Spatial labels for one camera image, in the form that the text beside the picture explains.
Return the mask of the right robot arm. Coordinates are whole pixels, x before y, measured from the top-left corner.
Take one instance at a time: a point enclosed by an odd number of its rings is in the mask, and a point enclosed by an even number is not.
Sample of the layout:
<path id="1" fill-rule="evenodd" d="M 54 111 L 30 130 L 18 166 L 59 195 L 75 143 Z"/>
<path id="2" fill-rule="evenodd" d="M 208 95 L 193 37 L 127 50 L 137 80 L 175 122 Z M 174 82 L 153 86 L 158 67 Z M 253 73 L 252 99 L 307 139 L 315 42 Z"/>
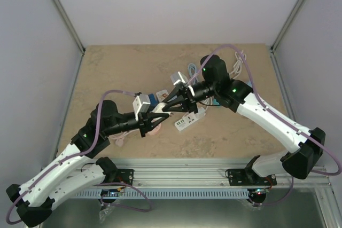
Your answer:
<path id="1" fill-rule="evenodd" d="M 217 55 L 204 65 L 204 80 L 193 85 L 177 72 L 170 79 L 174 90 L 164 100 L 164 112 L 197 113 L 197 103 L 214 97 L 225 108 L 238 113 L 274 136 L 285 150 L 271 155 L 257 155 L 245 167 L 248 183 L 257 185 L 265 177 L 287 172 L 294 178 L 306 179 L 323 154 L 325 132 L 295 123 L 262 100 L 245 82 L 230 78 L 225 62 Z"/>

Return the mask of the dark blue cube socket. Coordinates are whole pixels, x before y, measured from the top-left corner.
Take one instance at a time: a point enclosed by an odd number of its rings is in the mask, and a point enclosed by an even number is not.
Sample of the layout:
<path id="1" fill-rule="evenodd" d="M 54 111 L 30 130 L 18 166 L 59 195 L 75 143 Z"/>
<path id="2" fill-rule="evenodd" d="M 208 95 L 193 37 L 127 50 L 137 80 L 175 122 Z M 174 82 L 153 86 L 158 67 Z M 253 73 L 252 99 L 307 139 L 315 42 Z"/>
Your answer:
<path id="1" fill-rule="evenodd" d="M 150 107 L 155 108 L 158 105 L 158 99 L 153 93 L 148 94 L 149 100 L 150 100 Z"/>

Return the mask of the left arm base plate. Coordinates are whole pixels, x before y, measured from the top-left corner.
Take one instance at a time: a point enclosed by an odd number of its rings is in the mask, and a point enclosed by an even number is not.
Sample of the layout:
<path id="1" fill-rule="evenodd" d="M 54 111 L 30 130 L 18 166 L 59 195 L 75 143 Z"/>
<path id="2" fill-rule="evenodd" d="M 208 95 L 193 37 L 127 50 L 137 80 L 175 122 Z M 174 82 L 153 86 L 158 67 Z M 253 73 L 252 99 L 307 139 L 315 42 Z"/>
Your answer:
<path id="1" fill-rule="evenodd" d="M 134 169 L 118 169 L 114 182 L 132 185 L 134 180 Z"/>

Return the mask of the small blue charger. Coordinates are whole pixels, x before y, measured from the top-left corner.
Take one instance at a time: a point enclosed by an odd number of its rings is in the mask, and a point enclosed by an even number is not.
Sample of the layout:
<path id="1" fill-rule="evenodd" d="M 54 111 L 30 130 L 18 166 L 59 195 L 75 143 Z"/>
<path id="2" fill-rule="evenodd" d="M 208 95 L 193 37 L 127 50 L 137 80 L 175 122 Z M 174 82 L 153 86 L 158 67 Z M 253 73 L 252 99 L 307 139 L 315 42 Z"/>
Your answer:
<path id="1" fill-rule="evenodd" d="M 251 88 L 253 88 L 253 85 L 252 85 L 252 82 L 251 82 L 251 81 L 247 81 L 246 84 L 247 84 L 248 86 L 250 86 Z"/>

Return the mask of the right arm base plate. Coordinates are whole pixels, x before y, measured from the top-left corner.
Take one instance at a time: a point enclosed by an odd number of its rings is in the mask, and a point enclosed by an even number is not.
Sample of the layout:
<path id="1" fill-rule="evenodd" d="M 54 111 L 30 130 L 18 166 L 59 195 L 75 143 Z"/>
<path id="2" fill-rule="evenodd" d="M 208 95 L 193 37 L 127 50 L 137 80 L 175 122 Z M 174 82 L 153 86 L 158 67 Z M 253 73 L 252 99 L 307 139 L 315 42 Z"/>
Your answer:
<path id="1" fill-rule="evenodd" d="M 273 186 L 277 185 L 275 175 L 260 177 L 252 169 L 227 169 L 225 176 L 230 186 Z"/>

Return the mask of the white cube socket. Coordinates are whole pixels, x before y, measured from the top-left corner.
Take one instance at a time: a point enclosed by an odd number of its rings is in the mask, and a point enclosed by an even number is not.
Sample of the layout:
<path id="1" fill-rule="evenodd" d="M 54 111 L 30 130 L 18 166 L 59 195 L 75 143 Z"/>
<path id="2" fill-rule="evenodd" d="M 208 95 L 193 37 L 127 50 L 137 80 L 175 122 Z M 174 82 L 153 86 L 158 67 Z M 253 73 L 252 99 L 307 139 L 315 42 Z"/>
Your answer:
<path id="1" fill-rule="evenodd" d="M 156 96 L 159 102 L 163 102 L 167 97 L 168 97 L 169 93 L 167 90 L 160 90 L 158 92 L 156 92 Z"/>

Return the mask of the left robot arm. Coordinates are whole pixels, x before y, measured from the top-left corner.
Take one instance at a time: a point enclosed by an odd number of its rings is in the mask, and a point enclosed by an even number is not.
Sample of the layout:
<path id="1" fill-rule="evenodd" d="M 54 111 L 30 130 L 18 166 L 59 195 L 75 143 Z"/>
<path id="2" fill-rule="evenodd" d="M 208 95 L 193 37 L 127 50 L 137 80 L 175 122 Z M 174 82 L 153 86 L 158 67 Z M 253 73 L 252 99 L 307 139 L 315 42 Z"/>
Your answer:
<path id="1" fill-rule="evenodd" d="M 28 227 L 36 227 L 46 221 L 64 201 L 85 188 L 96 185 L 121 185 L 128 187 L 132 180 L 127 170 L 121 173 L 108 157 L 101 157 L 85 171 L 70 174 L 96 157 L 110 144 L 109 136 L 138 130 L 142 137 L 169 118 L 166 104 L 159 103 L 150 109 L 149 101 L 135 98 L 133 112 L 120 114 L 116 103 L 101 100 L 91 112 L 84 127 L 71 139 L 65 149 L 39 174 L 29 181 L 12 184 L 6 193 L 15 209 Z"/>

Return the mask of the white charger block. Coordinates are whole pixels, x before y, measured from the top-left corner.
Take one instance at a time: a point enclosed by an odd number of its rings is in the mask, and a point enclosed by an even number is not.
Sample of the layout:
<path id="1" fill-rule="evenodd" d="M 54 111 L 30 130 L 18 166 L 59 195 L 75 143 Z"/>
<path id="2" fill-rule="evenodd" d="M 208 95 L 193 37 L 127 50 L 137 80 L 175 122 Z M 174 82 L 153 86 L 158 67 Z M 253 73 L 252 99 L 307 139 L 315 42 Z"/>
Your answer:
<path id="1" fill-rule="evenodd" d="M 166 103 L 158 103 L 157 106 L 152 110 L 152 113 L 169 113 L 165 112 L 162 109 L 166 106 Z"/>

